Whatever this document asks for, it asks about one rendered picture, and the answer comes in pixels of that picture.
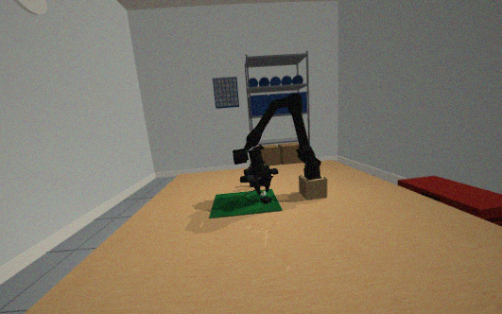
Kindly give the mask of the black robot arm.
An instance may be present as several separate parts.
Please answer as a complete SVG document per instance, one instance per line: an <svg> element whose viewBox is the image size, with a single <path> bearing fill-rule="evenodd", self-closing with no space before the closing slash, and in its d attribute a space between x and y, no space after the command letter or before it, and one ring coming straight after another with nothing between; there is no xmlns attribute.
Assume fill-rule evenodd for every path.
<svg viewBox="0 0 502 314"><path fill-rule="evenodd" d="M266 112L262 116L257 126L247 136L247 143L244 148L233 150L234 164L238 165L247 163L247 161L249 160L248 153L250 155L251 162L263 159L261 149L264 149L264 147L262 147L261 145L257 147L257 145L261 139L265 127L267 126L269 120L273 117L276 110L284 107L288 108L293 117L293 122L299 141L299 148L296 150L298 152L298 157L305 163L305 168L303 169L304 177L307 180L321 179L321 161L316 158L314 150L309 145L302 115L303 99L302 96L298 93L293 93L290 96L280 99L274 99L270 102ZM250 150L252 147L255 148L253 148L253 150Z"/></svg>

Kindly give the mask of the green circuit board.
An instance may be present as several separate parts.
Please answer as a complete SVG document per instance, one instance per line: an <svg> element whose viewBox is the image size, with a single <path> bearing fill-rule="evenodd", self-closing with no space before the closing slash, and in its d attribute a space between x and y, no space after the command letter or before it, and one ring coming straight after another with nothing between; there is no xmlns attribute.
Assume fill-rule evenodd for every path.
<svg viewBox="0 0 502 314"><path fill-rule="evenodd" d="M272 202L268 202L268 204L266 204L258 201L260 198L265 196L271 198ZM248 201L245 197L250 201ZM217 194L209 218L226 218L279 211L283 211L283 209L276 199L272 189L269 189L268 192L264 189L261 190L261 195L258 195L256 190Z"/></svg>

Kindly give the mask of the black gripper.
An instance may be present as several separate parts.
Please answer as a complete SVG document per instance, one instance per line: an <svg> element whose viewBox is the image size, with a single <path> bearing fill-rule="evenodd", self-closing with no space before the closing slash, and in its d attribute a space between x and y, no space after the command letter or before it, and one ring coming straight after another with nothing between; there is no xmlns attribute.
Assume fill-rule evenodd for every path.
<svg viewBox="0 0 502 314"><path fill-rule="evenodd" d="M266 192L269 190L270 182L273 176L271 174L279 174L277 168L271 168L265 170L264 167L265 161L263 162L262 160L258 161L252 161L250 163L250 166L252 168L252 174L251 175L245 175L240 177L240 182L241 183L251 183L253 187L255 188L256 192L258 195L261 195L261 190L260 190L260 181L257 181L257 178L263 177L263 181L265 184ZM261 174L263 173L263 174Z"/></svg>

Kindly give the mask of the black cable with plug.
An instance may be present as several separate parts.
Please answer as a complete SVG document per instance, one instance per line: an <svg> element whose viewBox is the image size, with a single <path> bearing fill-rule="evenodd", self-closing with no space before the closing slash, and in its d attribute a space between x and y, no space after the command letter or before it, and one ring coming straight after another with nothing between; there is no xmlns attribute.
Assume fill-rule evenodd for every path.
<svg viewBox="0 0 502 314"><path fill-rule="evenodd" d="M267 196L265 196L263 198L260 198L260 200L258 200L258 201L261 201L261 202L266 203L266 204L268 204L268 202L272 202L271 198L269 198Z"/></svg>

